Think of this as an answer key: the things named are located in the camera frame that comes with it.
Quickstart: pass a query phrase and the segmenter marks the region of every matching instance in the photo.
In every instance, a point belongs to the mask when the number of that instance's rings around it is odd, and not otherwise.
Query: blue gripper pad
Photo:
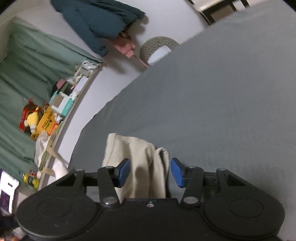
[[[185,183],[182,177],[182,170],[173,159],[170,161],[170,171],[172,172],[178,187],[184,187]]]
[[[120,186],[122,187],[124,186],[130,171],[131,171],[131,161],[130,159],[128,159],[126,163],[123,165],[123,167],[119,170],[118,180],[119,180]]]

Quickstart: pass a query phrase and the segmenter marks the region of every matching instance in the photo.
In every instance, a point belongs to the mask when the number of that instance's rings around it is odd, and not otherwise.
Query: yellow bottle
[[[24,174],[24,183],[29,184],[35,189],[38,189],[39,187],[39,180],[30,174]]]

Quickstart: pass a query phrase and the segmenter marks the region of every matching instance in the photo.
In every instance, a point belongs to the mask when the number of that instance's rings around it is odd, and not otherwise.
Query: bed
[[[96,171],[107,135],[135,136],[186,165],[227,168],[277,198],[296,230],[296,13],[271,0],[223,19],[145,71],[82,130],[70,168]],[[171,197],[181,198],[170,175]],[[97,188],[88,195],[97,197]]]

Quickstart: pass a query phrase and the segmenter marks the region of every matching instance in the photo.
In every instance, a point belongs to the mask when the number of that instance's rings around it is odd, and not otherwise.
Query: jacket sleeve
[[[104,45],[102,39],[98,38],[89,28],[84,18],[78,11],[72,8],[68,8],[63,12],[65,20],[74,29],[74,31],[83,39],[83,41],[89,46],[89,48],[95,53],[104,57],[108,50]]]
[[[101,8],[104,8],[108,11],[114,12],[114,13],[118,13],[119,10],[121,10],[121,12],[127,11],[130,14],[133,14],[136,16],[136,18],[138,19],[142,19],[145,15],[145,13],[143,11],[141,11],[140,9],[137,9],[135,7],[132,7],[130,5],[124,4],[122,2],[118,2],[115,0],[93,0],[94,2],[96,2],[96,5],[98,5]]]

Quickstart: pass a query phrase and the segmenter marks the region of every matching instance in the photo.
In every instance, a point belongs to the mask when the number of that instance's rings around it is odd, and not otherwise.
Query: cream fabric
[[[107,138],[103,167],[116,167],[124,158],[131,161],[131,172],[124,187],[116,188],[124,198],[165,198],[169,153],[145,140],[111,133]]]

